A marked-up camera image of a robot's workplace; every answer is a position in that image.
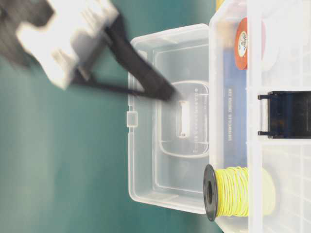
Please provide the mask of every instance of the tape roll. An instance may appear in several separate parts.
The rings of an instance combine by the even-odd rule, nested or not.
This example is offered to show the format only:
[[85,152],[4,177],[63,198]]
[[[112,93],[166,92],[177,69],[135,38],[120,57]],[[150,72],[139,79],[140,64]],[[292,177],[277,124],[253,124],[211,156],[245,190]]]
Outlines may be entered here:
[[[263,20],[261,24],[261,59],[262,70],[268,71],[276,63],[279,51],[279,39],[277,35],[276,22]],[[238,27],[235,38],[235,60],[238,69],[247,69],[248,33],[247,18],[244,18]]]
[[247,18],[242,19],[235,37],[234,53],[238,69],[247,69]]

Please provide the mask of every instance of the orange tape roll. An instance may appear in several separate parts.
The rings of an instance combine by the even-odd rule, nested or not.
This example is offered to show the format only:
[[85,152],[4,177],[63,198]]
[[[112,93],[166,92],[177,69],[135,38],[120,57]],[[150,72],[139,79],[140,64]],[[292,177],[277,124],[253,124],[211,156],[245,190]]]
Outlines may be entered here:
[[[266,28],[262,22],[261,25],[262,45],[261,45],[261,58],[264,57],[266,49]],[[242,19],[238,26],[238,31],[235,37],[234,53],[235,62],[240,70],[247,69],[247,47],[248,47],[248,34],[247,34],[247,18]]]

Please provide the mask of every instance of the plastic storage box lid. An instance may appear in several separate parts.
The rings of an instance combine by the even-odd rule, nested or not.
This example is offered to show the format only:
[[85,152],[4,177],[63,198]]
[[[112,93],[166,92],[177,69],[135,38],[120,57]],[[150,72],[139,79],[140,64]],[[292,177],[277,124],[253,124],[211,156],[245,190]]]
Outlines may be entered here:
[[[208,26],[198,24],[132,41],[140,55],[180,94],[170,103],[129,96],[129,194],[136,201],[205,213],[208,34]],[[141,88],[131,74],[129,88]]]

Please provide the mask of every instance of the clear plastic container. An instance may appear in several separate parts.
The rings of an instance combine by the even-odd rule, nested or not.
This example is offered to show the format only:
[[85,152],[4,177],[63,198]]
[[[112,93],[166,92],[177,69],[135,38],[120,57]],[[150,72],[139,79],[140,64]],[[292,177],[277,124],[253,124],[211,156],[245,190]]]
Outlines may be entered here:
[[[204,214],[208,164],[208,26],[137,37],[133,46],[181,94],[171,103],[129,97],[129,194],[135,201]],[[129,88],[140,89],[129,75]]]
[[[226,0],[210,21],[210,163],[248,166],[249,217],[219,217],[225,233],[307,233],[311,229],[311,140],[268,139],[270,91],[311,91],[311,1]],[[237,70],[234,41],[248,20],[248,70]],[[264,36],[262,24],[269,27]],[[263,64],[262,47],[266,47]],[[276,190],[265,215],[263,171]]]

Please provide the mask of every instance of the green table surface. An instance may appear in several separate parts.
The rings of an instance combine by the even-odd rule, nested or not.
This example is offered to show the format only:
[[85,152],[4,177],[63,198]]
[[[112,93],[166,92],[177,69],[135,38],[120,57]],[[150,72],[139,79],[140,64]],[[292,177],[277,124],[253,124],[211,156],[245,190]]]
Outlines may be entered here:
[[[209,23],[214,0],[115,0],[130,38]],[[127,72],[109,51],[95,71]],[[53,86],[39,67],[0,59],[0,226],[3,233],[217,233],[206,216],[128,195],[127,96]]]

